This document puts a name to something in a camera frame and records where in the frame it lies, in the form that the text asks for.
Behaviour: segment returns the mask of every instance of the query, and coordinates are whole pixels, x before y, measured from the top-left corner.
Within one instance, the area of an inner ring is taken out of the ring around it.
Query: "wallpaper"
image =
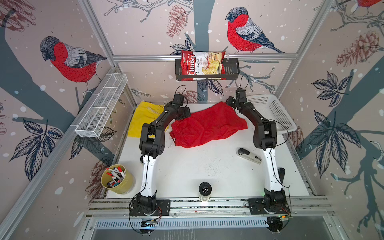
[[[183,93],[191,103],[220,102],[235,95],[235,90],[246,87],[247,96],[273,94],[291,61],[240,61],[240,75],[235,80],[178,81],[175,78],[175,62],[119,63],[128,77],[136,102],[167,103],[173,99],[180,85],[186,85]]]
[[[131,112],[123,93],[100,138],[77,136],[73,140],[12,239],[76,239],[90,201],[104,197],[101,175],[119,151]]]
[[[110,66],[77,1],[0,0],[0,22],[2,221]]]
[[[321,0],[90,2],[115,55],[167,55],[186,38],[195,51],[294,53]]]
[[[349,237],[383,239],[383,3],[337,3],[280,101],[311,182]]]

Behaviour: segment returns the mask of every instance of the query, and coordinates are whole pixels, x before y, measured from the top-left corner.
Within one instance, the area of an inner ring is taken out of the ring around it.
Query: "white wire mesh basket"
[[[296,131],[296,124],[275,95],[260,94],[247,96],[247,101],[251,102],[256,110],[266,119],[276,120],[284,125],[281,126],[281,124],[276,123],[277,134],[287,133],[287,130],[288,132]]]
[[[127,81],[125,74],[113,73],[110,75],[107,83],[75,130],[80,137],[100,137]]]

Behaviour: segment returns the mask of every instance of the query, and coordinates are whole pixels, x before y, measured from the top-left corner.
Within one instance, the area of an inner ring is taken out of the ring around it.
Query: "black round camera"
[[[203,196],[209,196],[212,192],[212,187],[208,182],[202,182],[199,186],[199,192]]]

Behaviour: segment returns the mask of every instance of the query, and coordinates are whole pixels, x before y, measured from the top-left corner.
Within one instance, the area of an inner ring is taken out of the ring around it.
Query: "chip bag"
[[[182,75],[214,75],[225,74],[223,68],[224,52],[181,52],[181,74]],[[200,80],[205,78],[186,78],[183,81]]]

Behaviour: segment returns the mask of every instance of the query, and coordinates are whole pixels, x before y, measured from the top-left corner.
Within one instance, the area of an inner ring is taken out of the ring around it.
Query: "red cloth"
[[[247,129],[247,122],[238,117],[233,108],[220,102],[171,126],[170,135],[175,138],[175,145],[189,148],[225,139],[238,130]]]

